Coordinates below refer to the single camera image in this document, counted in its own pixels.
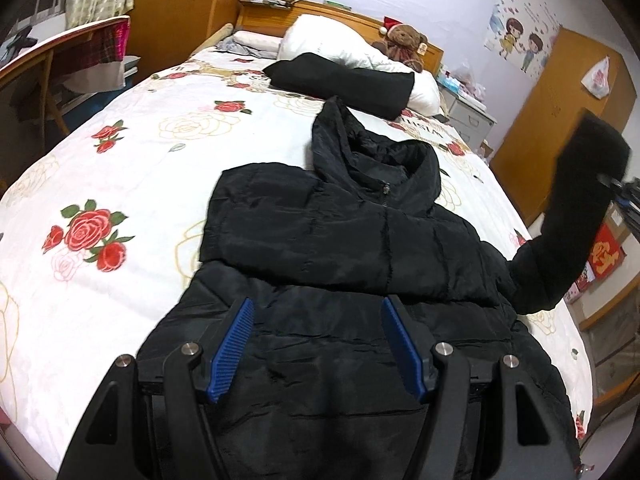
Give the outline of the black hooded puffer jacket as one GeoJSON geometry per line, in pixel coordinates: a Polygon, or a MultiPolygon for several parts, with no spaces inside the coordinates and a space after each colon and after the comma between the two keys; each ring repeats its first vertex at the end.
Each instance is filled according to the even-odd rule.
{"type": "Polygon", "coordinates": [[[250,164],[210,198],[200,268],[142,344],[159,386],[171,352],[200,341],[232,304],[255,324],[220,405],[198,395],[207,455],[231,479],[398,479],[426,415],[384,336],[395,296],[467,356],[517,356],[571,460],[579,448],[558,369],[524,325],[582,273],[630,149],[585,114],[555,163],[540,233],[506,257],[439,205],[434,148],[379,136],[337,99],[312,125],[311,170],[250,164]]]}

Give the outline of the white plastic bag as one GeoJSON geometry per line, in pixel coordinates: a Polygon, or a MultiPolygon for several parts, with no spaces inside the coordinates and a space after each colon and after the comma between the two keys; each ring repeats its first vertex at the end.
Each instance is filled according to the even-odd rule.
{"type": "Polygon", "coordinates": [[[609,68],[610,58],[606,56],[594,64],[580,82],[598,100],[602,100],[610,94],[610,86],[608,85],[609,68]]]}

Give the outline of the wooden door right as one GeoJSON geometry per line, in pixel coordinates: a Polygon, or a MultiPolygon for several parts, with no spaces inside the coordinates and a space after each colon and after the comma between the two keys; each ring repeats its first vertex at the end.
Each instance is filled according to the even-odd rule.
{"type": "Polygon", "coordinates": [[[617,51],[578,32],[559,31],[536,86],[490,162],[526,226],[544,212],[555,157],[572,135],[582,111],[590,110],[623,131],[636,99],[629,70],[617,51]],[[582,85],[582,77],[605,58],[610,61],[610,93],[599,100],[582,85]]]}

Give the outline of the white bedside cabinet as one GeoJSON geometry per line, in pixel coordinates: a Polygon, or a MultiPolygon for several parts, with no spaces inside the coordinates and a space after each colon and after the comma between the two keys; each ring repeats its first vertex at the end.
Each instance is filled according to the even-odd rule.
{"type": "Polygon", "coordinates": [[[477,151],[491,132],[492,127],[496,124],[495,118],[490,116],[484,110],[462,99],[457,93],[443,87],[438,86],[440,91],[440,106],[448,118],[448,122],[452,125],[461,139],[472,150],[477,151]]]}

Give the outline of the white floral bed quilt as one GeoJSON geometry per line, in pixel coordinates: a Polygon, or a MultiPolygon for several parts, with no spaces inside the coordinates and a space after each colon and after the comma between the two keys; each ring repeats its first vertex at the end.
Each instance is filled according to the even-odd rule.
{"type": "Polygon", "coordinates": [[[198,268],[221,173],[311,164],[321,103],[206,49],[124,92],[1,200],[1,406],[54,477],[100,376],[198,268]]]}

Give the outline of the folded black garment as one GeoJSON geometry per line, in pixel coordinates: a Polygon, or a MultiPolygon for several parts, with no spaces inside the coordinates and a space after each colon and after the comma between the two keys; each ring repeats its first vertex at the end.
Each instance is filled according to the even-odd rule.
{"type": "Polygon", "coordinates": [[[328,100],[378,118],[393,120],[408,106],[413,73],[385,73],[348,68],[313,53],[268,65],[264,74],[273,88],[328,100]]]}

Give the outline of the brown teddy bear santa hat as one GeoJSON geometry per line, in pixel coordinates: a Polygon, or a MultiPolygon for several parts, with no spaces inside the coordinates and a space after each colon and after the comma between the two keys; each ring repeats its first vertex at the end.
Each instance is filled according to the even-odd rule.
{"type": "Polygon", "coordinates": [[[417,73],[424,70],[422,56],[428,47],[427,36],[413,26],[386,16],[380,27],[382,39],[372,44],[392,61],[408,66],[417,73]]]}

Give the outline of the white pillow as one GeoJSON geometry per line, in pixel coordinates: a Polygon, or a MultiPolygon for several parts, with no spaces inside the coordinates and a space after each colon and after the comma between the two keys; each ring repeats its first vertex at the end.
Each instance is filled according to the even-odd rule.
{"type": "Polygon", "coordinates": [[[414,85],[409,98],[410,110],[424,116],[440,112],[440,92],[436,80],[427,70],[417,73],[402,63],[392,61],[376,50],[363,36],[347,25],[303,14],[296,18],[283,38],[239,30],[233,35],[240,44],[277,52],[277,60],[292,60],[297,55],[313,53],[348,68],[367,68],[385,73],[413,73],[414,85]]]}

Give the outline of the wooden desk with plaid cloth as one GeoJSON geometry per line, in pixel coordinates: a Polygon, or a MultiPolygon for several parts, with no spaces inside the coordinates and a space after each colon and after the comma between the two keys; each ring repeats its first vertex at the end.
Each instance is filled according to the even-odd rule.
{"type": "Polygon", "coordinates": [[[64,30],[1,66],[1,169],[24,166],[46,146],[46,123],[66,125],[55,95],[84,96],[125,87],[127,15],[64,30]]]}

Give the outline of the grey folded cloth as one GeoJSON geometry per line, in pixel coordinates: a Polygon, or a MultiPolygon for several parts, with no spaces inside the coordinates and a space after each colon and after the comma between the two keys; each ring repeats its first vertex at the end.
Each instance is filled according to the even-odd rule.
{"type": "Polygon", "coordinates": [[[214,45],[214,48],[218,52],[251,56],[252,58],[266,58],[267,60],[275,60],[277,58],[277,52],[257,49],[254,47],[246,46],[245,44],[240,44],[239,41],[236,41],[233,36],[229,36],[227,38],[224,38],[223,40],[218,41],[214,45]]]}

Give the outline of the wooden headboard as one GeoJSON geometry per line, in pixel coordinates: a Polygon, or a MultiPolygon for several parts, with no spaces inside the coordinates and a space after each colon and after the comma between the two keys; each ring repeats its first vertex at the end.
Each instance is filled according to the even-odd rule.
{"type": "Polygon", "coordinates": [[[243,0],[236,24],[247,32],[276,37],[279,61],[313,53],[350,68],[436,76],[444,55],[409,24],[393,18],[379,22],[306,0],[288,8],[243,0]]]}

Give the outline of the wooden wardrobe left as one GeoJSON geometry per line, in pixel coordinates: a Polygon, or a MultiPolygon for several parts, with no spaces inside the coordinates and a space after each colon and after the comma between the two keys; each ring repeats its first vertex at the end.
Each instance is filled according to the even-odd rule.
{"type": "Polygon", "coordinates": [[[134,0],[127,53],[140,58],[136,81],[185,61],[238,13],[239,0],[134,0]]]}

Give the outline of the cartoon couple wall sticker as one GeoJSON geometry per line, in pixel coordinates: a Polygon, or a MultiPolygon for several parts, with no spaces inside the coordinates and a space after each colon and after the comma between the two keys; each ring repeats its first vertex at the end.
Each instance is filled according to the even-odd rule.
{"type": "Polygon", "coordinates": [[[537,80],[561,25],[544,0],[491,0],[485,48],[537,80]]]}

